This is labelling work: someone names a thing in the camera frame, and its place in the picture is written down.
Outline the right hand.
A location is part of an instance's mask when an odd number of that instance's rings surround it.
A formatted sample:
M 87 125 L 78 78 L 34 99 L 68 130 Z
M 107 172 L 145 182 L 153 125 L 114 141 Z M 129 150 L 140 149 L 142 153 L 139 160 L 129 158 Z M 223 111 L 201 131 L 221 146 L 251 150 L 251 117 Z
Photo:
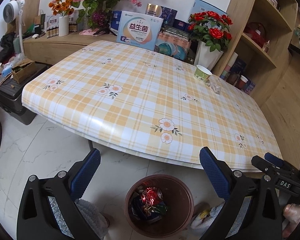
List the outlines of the right hand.
M 283 216 L 289 221 L 282 232 L 283 238 L 288 238 L 300 223 L 300 205 L 287 204 L 283 210 Z

